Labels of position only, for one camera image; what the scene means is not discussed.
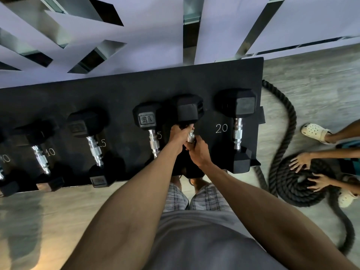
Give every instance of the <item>floor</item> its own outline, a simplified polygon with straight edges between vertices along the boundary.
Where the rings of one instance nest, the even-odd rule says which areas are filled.
[[[337,131],[358,119],[360,45],[265,61],[264,79],[289,97],[297,111],[298,129],[305,122],[315,122]],[[282,105],[268,92],[263,91],[261,103],[266,124],[260,125],[257,155],[266,174],[287,118]],[[287,154],[323,148],[328,147],[296,131]],[[236,177],[258,185],[252,170]],[[194,190],[186,178],[181,181],[191,198]],[[0,270],[60,269],[96,211],[122,184],[104,189],[71,187],[45,194],[34,191],[0,199]],[[335,243],[342,239],[341,223],[325,201],[300,210]],[[345,211],[360,235],[360,202]],[[349,259],[360,266],[359,237]]]

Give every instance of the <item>number 20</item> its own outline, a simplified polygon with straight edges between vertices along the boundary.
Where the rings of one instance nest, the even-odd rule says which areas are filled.
[[[219,126],[219,129],[216,131],[216,133],[221,133],[221,130],[223,130],[223,132],[226,132],[227,131],[227,124],[224,124],[222,127],[221,127],[221,124],[217,124],[216,127]]]

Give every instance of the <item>battle rope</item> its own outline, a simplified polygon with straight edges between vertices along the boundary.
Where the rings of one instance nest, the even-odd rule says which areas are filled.
[[[339,207],[338,197],[340,188],[328,186],[319,192],[313,192],[311,189],[307,189],[308,186],[311,186],[314,183],[307,180],[306,178],[316,178],[312,175],[312,172],[322,173],[331,178],[335,178],[333,170],[326,162],[321,159],[313,159],[311,161],[310,170],[301,170],[299,173],[295,173],[289,169],[290,160],[294,158],[296,154],[288,156],[284,159],[283,156],[294,136],[296,128],[296,112],[289,99],[274,85],[263,80],[262,86],[270,91],[275,97],[277,97],[277,99],[282,104],[284,104],[288,114],[289,124],[285,136],[281,141],[274,158],[272,159],[268,175],[268,185],[261,168],[259,166],[254,167],[256,176],[258,177],[260,183],[260,187],[266,191],[269,191],[276,197],[279,195],[285,202],[297,207],[309,207],[317,204],[325,198],[326,192],[328,192],[329,205],[336,216],[338,216],[339,219],[343,222],[346,230],[344,243],[340,245],[338,249],[343,254],[348,254],[354,244],[355,231],[353,224]],[[302,177],[304,180],[298,182],[299,177]]]

